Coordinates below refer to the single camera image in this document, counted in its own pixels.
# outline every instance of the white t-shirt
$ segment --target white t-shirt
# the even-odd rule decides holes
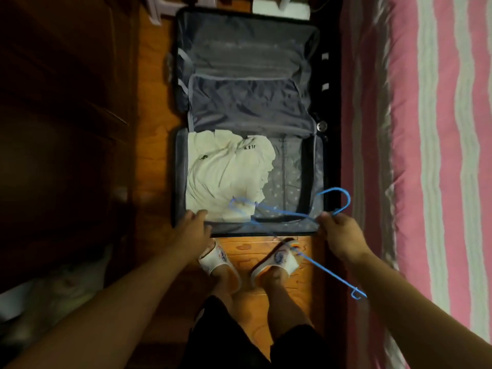
[[[231,209],[231,199],[261,202],[274,159],[265,136],[243,139],[227,130],[189,133],[187,210],[206,209],[209,221],[249,221],[254,204],[235,202]]]

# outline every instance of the folded clothing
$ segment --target folded clothing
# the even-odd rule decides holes
[[[209,221],[246,222],[265,196],[275,150],[265,136],[243,139],[228,130],[188,134],[186,208],[206,209]],[[232,198],[246,198],[248,202]]]

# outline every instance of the hand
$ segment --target hand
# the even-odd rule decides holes
[[[197,259],[207,248],[212,233],[212,227],[204,224],[207,213],[207,210],[200,210],[194,214],[188,210],[176,226],[173,247],[187,261]]]
[[[318,216],[318,234],[328,242],[330,250],[341,261],[354,264],[365,254],[372,254],[359,224],[345,214],[332,216],[323,212]]]

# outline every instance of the hardwood floor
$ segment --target hardwood floor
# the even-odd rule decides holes
[[[250,3],[234,0],[224,7],[249,11]],[[138,62],[139,122],[136,140],[136,184],[133,202],[136,215],[136,257],[141,263],[172,235],[170,212],[173,169],[173,138],[185,126],[183,116],[174,110],[172,89],[167,82],[167,55],[173,41],[172,20],[163,19],[162,26],[150,23],[145,9],[140,11],[140,48]],[[299,237],[302,251],[323,263],[325,247],[310,237]],[[277,245],[269,237],[221,239],[231,261],[243,275],[248,288],[247,273],[251,267]],[[296,303],[311,317],[316,329],[324,333],[325,276],[322,271],[303,260],[287,283]],[[148,326],[143,343],[186,342],[194,315],[206,294],[210,280],[198,262],[190,264],[175,280]],[[235,318],[250,339],[270,356],[272,338],[267,325],[267,296],[262,290],[238,293]]]

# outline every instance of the slipper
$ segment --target slipper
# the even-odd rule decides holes
[[[213,249],[208,254],[206,254],[203,258],[199,259],[198,262],[200,263],[202,269],[208,275],[210,275],[215,268],[217,268],[222,264],[227,264],[228,266],[230,266],[233,273],[236,275],[238,279],[238,286],[236,290],[233,291],[234,294],[241,289],[241,285],[242,285],[241,277],[239,277],[239,273],[230,262],[224,249],[218,244],[218,240],[216,239],[213,240],[215,241],[215,246],[213,247]]]
[[[287,274],[290,276],[296,269],[298,269],[299,264],[297,264],[297,260],[292,254],[291,247],[299,247],[298,241],[289,241],[279,247],[277,251],[275,251],[268,258],[263,259],[259,262],[256,267],[251,272],[251,285],[253,287],[257,287],[256,285],[256,277],[267,267],[281,267],[284,268]]]

